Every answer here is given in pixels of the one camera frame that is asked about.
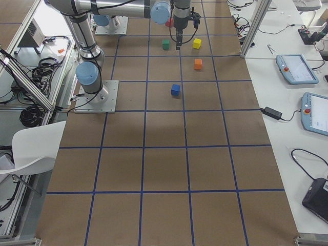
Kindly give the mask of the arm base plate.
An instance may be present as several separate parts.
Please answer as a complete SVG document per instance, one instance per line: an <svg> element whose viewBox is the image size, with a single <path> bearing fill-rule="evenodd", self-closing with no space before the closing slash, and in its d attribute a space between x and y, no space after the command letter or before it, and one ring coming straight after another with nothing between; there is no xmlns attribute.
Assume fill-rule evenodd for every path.
<svg viewBox="0 0 328 246"><path fill-rule="evenodd" d="M93 16L95 35L126 35L128 17L107 15Z"/></svg>
<svg viewBox="0 0 328 246"><path fill-rule="evenodd" d="M93 99L93 95L78 97L75 104L75 113L114 113L118 94L118 80L103 80L103 88Z"/></svg>

